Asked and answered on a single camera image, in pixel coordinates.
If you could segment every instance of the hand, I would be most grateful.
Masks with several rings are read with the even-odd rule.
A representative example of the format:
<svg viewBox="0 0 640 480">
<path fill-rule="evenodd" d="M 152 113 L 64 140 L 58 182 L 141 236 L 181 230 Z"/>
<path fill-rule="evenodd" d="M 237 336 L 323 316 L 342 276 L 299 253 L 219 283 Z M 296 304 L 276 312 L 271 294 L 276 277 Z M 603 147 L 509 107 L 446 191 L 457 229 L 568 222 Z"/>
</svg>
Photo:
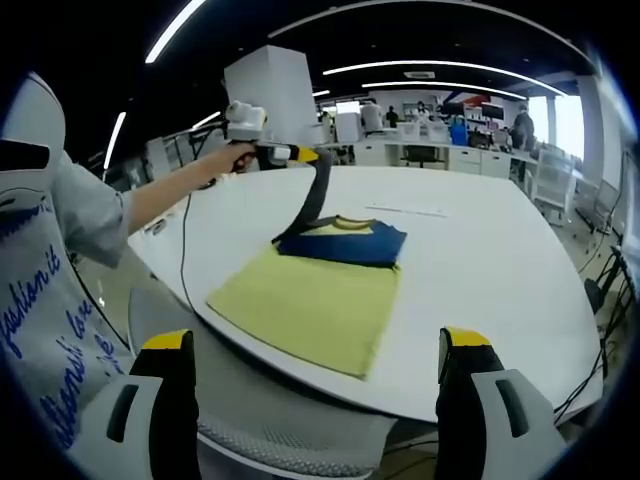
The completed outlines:
<svg viewBox="0 0 640 480">
<path fill-rule="evenodd" d="M 256 156 L 256 147 L 250 143 L 234 143 L 211 152 L 202 158 L 209 179 L 231 171 L 244 172 Z"/>
</svg>

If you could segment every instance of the window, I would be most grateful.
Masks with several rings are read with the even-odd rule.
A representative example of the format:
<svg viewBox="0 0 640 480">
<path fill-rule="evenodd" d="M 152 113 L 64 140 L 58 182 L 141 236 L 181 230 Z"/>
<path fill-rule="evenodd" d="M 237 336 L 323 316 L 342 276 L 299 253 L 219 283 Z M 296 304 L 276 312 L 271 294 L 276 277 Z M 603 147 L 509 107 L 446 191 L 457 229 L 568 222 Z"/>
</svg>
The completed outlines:
<svg viewBox="0 0 640 480">
<path fill-rule="evenodd" d="M 358 101 L 338 103 L 336 107 L 338 108 L 338 113 L 360 113 L 360 102 Z"/>
<path fill-rule="evenodd" d="M 529 116 L 533 120 L 535 136 L 539 142 L 549 143 L 549 117 L 547 115 L 547 97 L 529 99 Z"/>
<path fill-rule="evenodd" d="M 556 97 L 556 140 L 570 155 L 584 158 L 584 120 L 579 96 Z"/>
</svg>

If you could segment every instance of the wire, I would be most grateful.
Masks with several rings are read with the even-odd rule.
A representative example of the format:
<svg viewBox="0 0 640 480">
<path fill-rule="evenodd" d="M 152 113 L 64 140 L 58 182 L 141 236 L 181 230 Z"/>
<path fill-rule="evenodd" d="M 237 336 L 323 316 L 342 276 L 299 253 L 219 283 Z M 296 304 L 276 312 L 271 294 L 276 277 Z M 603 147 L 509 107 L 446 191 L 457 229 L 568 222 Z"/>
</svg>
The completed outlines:
<svg viewBox="0 0 640 480">
<path fill-rule="evenodd" d="M 438 443 L 438 440 L 429 440 L 427 442 L 412 443 L 410 445 L 405 445 L 404 447 L 398 447 L 398 448 L 389 449 L 386 452 L 384 452 L 384 455 L 390 455 L 392 453 L 401 452 L 403 450 L 408 450 L 410 448 L 417 447 L 419 445 L 430 445 L 430 444 L 434 444 L 434 443 Z"/>
<path fill-rule="evenodd" d="M 600 275 L 598 275 L 598 279 L 596 280 L 596 283 L 600 282 L 600 280 L 602 280 L 603 277 L 605 277 L 607 274 L 609 274 L 612 270 L 613 270 L 613 266 L 611 268 L 609 268 L 607 270 L 607 267 L 609 266 L 609 262 L 611 261 L 612 258 L 615 257 L 615 254 L 612 253 L 611 255 L 609 255 L 609 258 L 607 258 L 606 263 L 604 264 L 604 267 L 602 267 L 602 271 L 600 272 Z"/>
<path fill-rule="evenodd" d="M 400 470 L 398 470 L 395 473 L 392 473 L 389 476 L 384 477 L 382 480 L 391 480 L 392 478 L 396 478 L 398 475 L 406 472 L 407 470 L 412 469 L 413 467 L 417 467 L 418 465 L 422 465 L 423 463 L 428 462 L 429 460 L 435 460 L 437 457 L 427 457 L 427 458 L 421 458 L 420 460 L 418 460 L 417 462 L 413 462 L 410 463 L 409 465 L 407 465 L 404 468 L 401 468 Z"/>
<path fill-rule="evenodd" d="M 571 392 L 569 394 L 569 396 L 567 397 L 567 399 L 558 407 L 556 407 L 554 409 L 554 413 L 558 413 L 558 416 L 556 417 L 555 420 L 555 425 L 558 425 L 558 423 L 560 422 L 560 420 L 562 419 L 562 417 L 565 415 L 565 413 L 567 412 L 567 410 L 569 410 L 569 407 L 571 406 L 571 404 L 573 403 L 573 401 L 578 398 L 578 396 L 580 396 L 580 394 L 587 388 L 587 385 L 589 384 L 589 382 L 591 381 L 591 379 L 593 378 L 593 376 L 601 369 L 604 368 L 605 364 L 607 364 L 607 361 L 609 359 L 609 357 L 612 355 L 612 353 L 615 351 L 612 350 L 611 352 L 609 352 L 609 354 L 607 355 L 606 353 L 606 349 L 607 349 L 607 340 L 609 339 L 609 337 L 611 336 L 611 334 L 615 331 L 615 329 L 618 327 L 618 325 L 620 324 L 620 322 L 625 318 L 627 309 L 629 307 L 629 305 L 631 304 L 631 300 L 633 298 L 633 296 L 631 296 L 631 298 L 627 301 L 627 303 L 624 305 L 624 307 L 622 308 L 622 310 L 620 311 L 620 313 L 618 313 L 618 316 L 616 316 L 616 313 L 618 311 L 618 308 L 622 305 L 622 298 L 624 297 L 625 293 L 628 291 L 629 289 L 629 283 L 625 281 L 624 286 L 620 289 L 620 292 L 618 292 L 618 297 L 616 298 L 616 303 L 613 307 L 613 311 L 611 312 L 611 318 L 609 319 L 609 323 L 607 324 L 607 327 L 605 328 L 605 332 L 604 332 L 604 336 L 601 338 L 601 346 L 600 346 L 600 350 L 598 351 L 598 355 L 596 356 L 596 361 L 593 364 L 593 367 L 591 368 L 591 372 L 589 373 L 589 375 L 587 376 L 586 379 L 584 379 L 574 390 L 573 392 Z M 603 363 L 601 365 L 598 366 L 598 363 L 600 361 L 600 357 L 603 357 Z"/>
<path fill-rule="evenodd" d="M 585 268 L 587 268 L 589 266 L 589 264 L 593 261 L 594 258 L 596 258 L 596 255 L 598 255 L 598 252 L 600 251 L 600 248 L 602 247 L 602 244 L 604 243 L 604 237 L 607 234 L 607 227 L 611 225 L 611 219 L 613 218 L 613 213 L 616 211 L 616 207 L 618 206 L 618 202 L 620 201 L 620 198 L 622 198 L 622 186 L 624 185 L 624 159 L 622 160 L 622 163 L 620 164 L 620 168 L 621 168 L 621 173 L 620 173 L 620 191 L 618 192 L 618 198 L 616 198 L 616 202 L 613 204 L 613 208 L 611 209 L 611 211 L 609 212 L 609 215 L 607 216 L 607 221 L 605 222 L 604 228 L 602 229 L 602 237 L 600 238 L 600 243 L 598 244 L 598 246 L 596 247 L 596 250 L 593 252 L 593 255 L 591 256 L 591 258 L 589 260 L 587 260 L 587 262 L 580 268 L 580 270 L 578 270 L 578 273 L 582 273 L 584 271 Z"/>
<path fill-rule="evenodd" d="M 187 216 L 189 215 L 189 208 L 191 207 L 191 197 L 192 193 L 187 197 L 187 208 L 184 210 L 184 216 L 182 217 L 182 255 L 180 258 L 180 280 L 182 281 L 182 289 L 184 290 L 184 296 L 187 297 L 187 302 L 189 303 L 189 307 L 191 311 L 198 315 L 196 309 L 193 308 L 193 303 L 191 303 L 191 298 L 189 297 L 189 291 L 187 290 L 187 284 L 184 281 L 184 260 L 187 256 Z"/>
</svg>

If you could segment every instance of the folded shirt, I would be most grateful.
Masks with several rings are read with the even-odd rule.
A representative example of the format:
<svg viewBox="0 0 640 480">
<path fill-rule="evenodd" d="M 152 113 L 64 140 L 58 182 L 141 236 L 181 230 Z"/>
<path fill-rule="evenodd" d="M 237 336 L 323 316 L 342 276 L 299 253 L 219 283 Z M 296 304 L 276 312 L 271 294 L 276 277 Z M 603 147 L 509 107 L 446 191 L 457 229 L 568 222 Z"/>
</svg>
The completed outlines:
<svg viewBox="0 0 640 480">
<path fill-rule="evenodd" d="M 400 275 L 398 268 L 280 255 L 270 244 L 207 304 L 289 355 L 365 378 L 391 318 Z"/>
<path fill-rule="evenodd" d="M 336 216 L 315 222 L 315 228 L 283 238 L 281 255 L 315 258 L 365 267 L 392 268 L 407 234 L 378 220 Z"/>
</svg>

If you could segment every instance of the person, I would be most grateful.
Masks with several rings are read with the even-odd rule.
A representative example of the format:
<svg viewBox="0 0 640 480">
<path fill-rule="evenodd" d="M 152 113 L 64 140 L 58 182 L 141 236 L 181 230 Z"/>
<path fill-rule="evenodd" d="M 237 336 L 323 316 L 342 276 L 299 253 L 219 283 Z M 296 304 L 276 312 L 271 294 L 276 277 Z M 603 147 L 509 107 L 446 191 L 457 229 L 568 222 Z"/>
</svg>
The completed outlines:
<svg viewBox="0 0 640 480">
<path fill-rule="evenodd" d="M 527 106 L 522 104 L 520 105 L 520 113 L 513 121 L 513 128 L 511 129 L 513 148 L 524 149 L 526 151 L 533 150 L 533 143 L 535 141 L 535 137 L 533 136 L 534 132 L 533 120 L 529 116 Z"/>
<path fill-rule="evenodd" d="M 389 107 L 389 111 L 386 115 L 387 122 L 389 123 L 389 127 L 396 128 L 398 126 L 398 114 L 393 111 L 393 107 Z"/>
<path fill-rule="evenodd" d="M 420 100 L 418 102 L 418 114 L 416 115 L 416 119 L 420 125 L 428 125 L 431 117 L 431 112 L 427 110 L 424 102 Z"/>
<path fill-rule="evenodd" d="M 380 132 L 382 130 L 383 113 L 374 98 L 365 100 L 360 107 L 360 115 L 365 135 Z"/>
<path fill-rule="evenodd" d="M 132 364 L 68 254 L 116 267 L 130 234 L 234 165 L 246 167 L 255 147 L 226 146 L 119 193 L 64 151 L 64 113 L 49 86 L 34 73 L 16 83 L 0 110 L 0 348 L 66 450 L 82 409 Z"/>
</svg>

